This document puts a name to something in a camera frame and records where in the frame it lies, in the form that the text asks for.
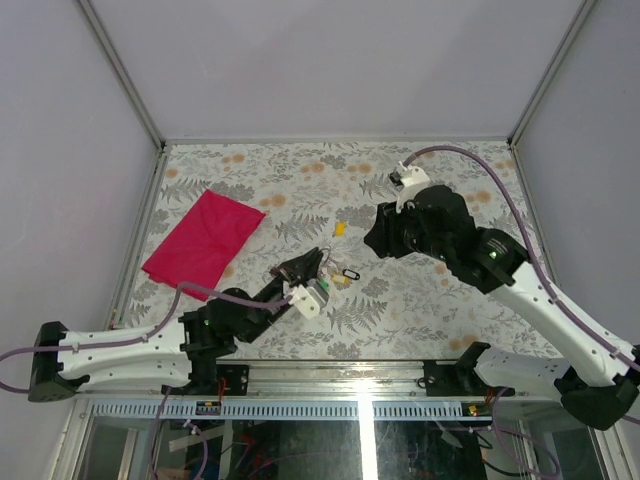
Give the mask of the large silver keyring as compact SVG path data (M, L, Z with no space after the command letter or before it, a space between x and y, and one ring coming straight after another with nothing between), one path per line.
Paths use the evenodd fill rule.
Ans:
M321 273L338 272L341 270L340 264L332 256L332 249L330 246L324 246L320 248L322 259L319 265L318 271Z

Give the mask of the black key tag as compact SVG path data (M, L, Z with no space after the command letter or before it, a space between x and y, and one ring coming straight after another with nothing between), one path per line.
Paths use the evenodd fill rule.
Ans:
M342 275L345 276L346 278L349 278L350 280L353 281L357 281L360 279L360 274L354 270L351 269L344 269L342 271Z

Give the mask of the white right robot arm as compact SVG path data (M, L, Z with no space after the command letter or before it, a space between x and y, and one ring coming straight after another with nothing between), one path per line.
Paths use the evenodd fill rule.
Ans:
M637 360L637 348L620 342L608 351L581 331L565 313L568 298L545 289L526 249L504 231L476 226L465 199L449 187L427 187L405 204L379 204L364 242L382 259L420 253L442 261L456 279L514 311L561 354L534 358L475 342L456 363L463 392L507 387L544 396L597 430L621 420L638 399L639 374L620 358Z

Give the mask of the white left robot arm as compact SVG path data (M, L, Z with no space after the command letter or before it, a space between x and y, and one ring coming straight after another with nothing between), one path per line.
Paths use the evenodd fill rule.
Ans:
M253 343L291 310L306 319L322 312L329 299L319 280L323 257L315 247L281 263L254 296L238 288L208 290L203 306L182 314L173 302L153 326L78 332L47 322L34 344L27 398L45 403L136 390L215 394L223 379L219 358Z

